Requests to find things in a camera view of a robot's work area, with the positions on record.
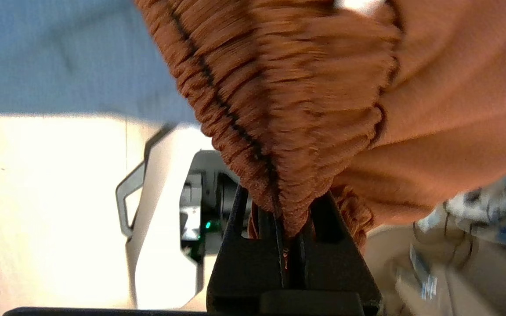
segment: gathered fabric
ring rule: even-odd
[[[135,2],[202,131],[288,237],[329,190],[361,247],[506,174],[506,2],[392,0],[372,16]]]

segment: orange fabric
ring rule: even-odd
[[[506,174],[506,2],[136,0],[177,86],[287,235],[331,189],[355,241]]]

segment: white floor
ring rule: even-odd
[[[158,128],[104,116],[0,117],[0,315],[130,307],[114,190]]]

